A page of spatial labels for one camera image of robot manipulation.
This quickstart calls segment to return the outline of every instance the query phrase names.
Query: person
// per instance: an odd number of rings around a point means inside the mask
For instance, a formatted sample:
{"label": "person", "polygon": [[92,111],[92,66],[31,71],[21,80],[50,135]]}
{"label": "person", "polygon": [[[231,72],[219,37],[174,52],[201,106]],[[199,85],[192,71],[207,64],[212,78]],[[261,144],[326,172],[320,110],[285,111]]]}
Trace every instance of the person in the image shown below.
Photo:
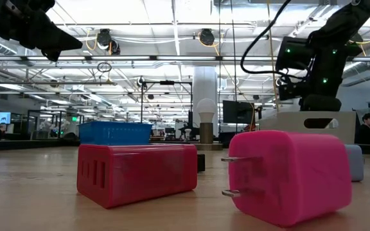
{"label": "person", "polygon": [[370,144],[370,113],[363,116],[364,123],[360,125],[357,131],[357,144]]}

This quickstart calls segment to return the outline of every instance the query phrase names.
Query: office ceiling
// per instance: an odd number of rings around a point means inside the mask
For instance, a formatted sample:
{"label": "office ceiling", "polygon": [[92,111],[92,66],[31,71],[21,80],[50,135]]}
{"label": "office ceiling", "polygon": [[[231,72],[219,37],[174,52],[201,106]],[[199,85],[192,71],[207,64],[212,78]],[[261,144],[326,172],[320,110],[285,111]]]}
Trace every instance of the office ceiling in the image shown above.
{"label": "office ceiling", "polygon": [[[210,0],[57,0],[56,2],[56,5],[47,13],[49,18],[60,29],[84,43],[83,48],[65,51],[62,56],[107,56],[107,52],[98,46],[91,49],[95,46],[95,38],[99,30],[107,28],[111,30],[113,39],[118,42],[121,56],[214,57],[220,52],[221,56],[241,57],[249,43],[265,29],[269,18],[266,1],[255,1],[256,4],[250,4],[249,0],[234,0],[232,14],[230,1],[222,0],[221,17],[219,17],[218,5],[213,4],[217,3],[217,0],[213,2]],[[283,1],[272,2],[271,18],[280,7],[280,4],[276,3]],[[326,19],[340,8],[338,5],[329,5],[334,2],[345,4],[349,1],[292,1],[272,28],[272,49],[271,40],[262,39],[249,56],[277,55],[280,41],[287,35],[306,38],[312,31],[323,26]],[[216,50],[214,47],[203,46],[199,42],[198,33],[203,28],[212,29],[216,38],[215,43],[219,44]],[[365,41],[370,42],[370,20],[360,29],[359,34]],[[0,43],[12,49],[18,47],[17,43],[2,39]],[[364,48],[369,51],[370,43],[364,45]],[[25,52],[28,51],[17,49],[17,55],[25,55]],[[34,52],[34,55],[40,55],[39,51]],[[133,115],[132,118],[138,120],[138,116],[135,116],[140,111],[138,78],[142,77],[146,81],[192,82],[194,66],[211,65],[221,73],[223,85],[221,100],[234,98],[232,79],[236,73],[236,84],[242,92],[246,93],[247,99],[254,101],[253,94],[262,94],[260,100],[255,101],[256,103],[265,103],[264,106],[269,107],[273,104],[270,95],[273,93],[272,76],[245,74],[239,65],[235,67],[233,62],[224,62],[220,66],[215,61],[201,63],[198,60],[111,60],[109,63],[112,64],[112,71],[104,74],[97,73],[96,66],[100,62],[100,60],[88,62],[81,59],[63,60],[53,64],[46,60],[34,60],[32,66],[29,66],[20,62],[0,60],[0,71],[2,71],[0,81],[33,83],[22,85],[21,90],[0,86],[0,91],[34,92],[33,97],[39,96],[37,100],[41,100],[42,103],[45,99],[61,100],[62,104],[51,102],[54,107],[69,105],[81,109],[99,107],[94,108],[95,113],[117,113],[120,118],[126,112],[130,112]],[[248,68],[271,70],[272,66],[271,62],[251,62]],[[290,74],[304,75],[295,70],[291,70]],[[37,84],[53,80],[75,84],[58,87]],[[83,91],[87,96],[90,92],[97,92],[97,94],[95,97],[86,98],[83,96]],[[58,95],[45,92],[74,93]],[[148,99],[147,95],[145,97],[145,104],[148,107],[145,110],[145,118],[185,118],[191,99],[188,92],[190,92],[190,86],[186,84],[174,86],[155,84],[147,92],[147,94],[154,94],[154,99]],[[238,100],[246,99],[238,95]]]}

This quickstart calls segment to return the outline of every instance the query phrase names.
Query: column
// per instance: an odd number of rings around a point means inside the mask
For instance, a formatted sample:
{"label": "column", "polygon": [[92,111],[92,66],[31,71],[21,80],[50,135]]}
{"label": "column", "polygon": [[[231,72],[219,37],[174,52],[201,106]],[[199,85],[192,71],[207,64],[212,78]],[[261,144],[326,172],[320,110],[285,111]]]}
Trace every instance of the column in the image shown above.
{"label": "column", "polygon": [[193,126],[200,128],[200,117],[195,111],[200,100],[212,99],[216,104],[216,114],[213,117],[213,134],[218,137],[218,75],[216,67],[195,67],[193,71]]}

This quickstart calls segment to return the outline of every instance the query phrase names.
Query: blue crate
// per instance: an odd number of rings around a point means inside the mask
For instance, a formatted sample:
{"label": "blue crate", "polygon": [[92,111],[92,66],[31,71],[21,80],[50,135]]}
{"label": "blue crate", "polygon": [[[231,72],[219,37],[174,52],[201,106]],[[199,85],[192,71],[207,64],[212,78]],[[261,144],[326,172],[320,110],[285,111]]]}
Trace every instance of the blue crate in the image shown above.
{"label": "blue crate", "polygon": [[81,144],[148,144],[152,124],[93,121],[80,125]]}

